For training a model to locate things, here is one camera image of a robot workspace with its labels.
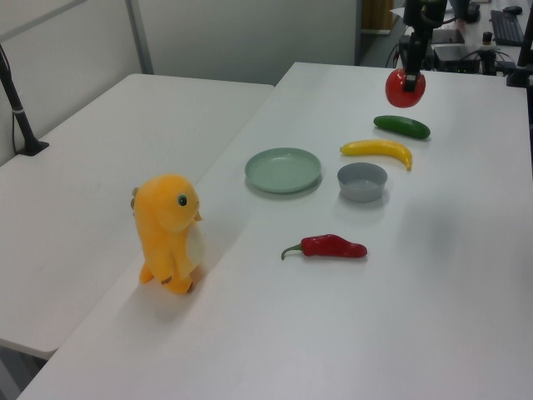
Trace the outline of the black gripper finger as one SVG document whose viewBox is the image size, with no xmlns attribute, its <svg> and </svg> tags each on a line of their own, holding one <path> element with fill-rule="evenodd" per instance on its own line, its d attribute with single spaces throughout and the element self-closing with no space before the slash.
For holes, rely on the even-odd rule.
<svg viewBox="0 0 533 400">
<path fill-rule="evenodd" d="M 417 79 L 420 75 L 421 68 L 421 38 L 416 32 L 413 32 L 410 36 L 407 51 L 406 62 L 404 63 L 404 69 L 406 73 L 406 82 L 404 91 L 413 93 L 416 89 Z"/>
<path fill-rule="evenodd" d="M 431 50 L 430 45 L 431 33 L 424 31 L 420 36 L 420 70 L 429 71 L 431 66 L 431 56 L 428 52 Z"/>
</svg>

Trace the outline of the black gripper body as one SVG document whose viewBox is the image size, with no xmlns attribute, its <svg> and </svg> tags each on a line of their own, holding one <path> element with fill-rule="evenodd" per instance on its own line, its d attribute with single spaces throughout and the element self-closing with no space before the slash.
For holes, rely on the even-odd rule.
<svg viewBox="0 0 533 400">
<path fill-rule="evenodd" d="M 439 28 L 444 22 L 447 1 L 406 0 L 403 23 L 415 30 Z"/>
</svg>

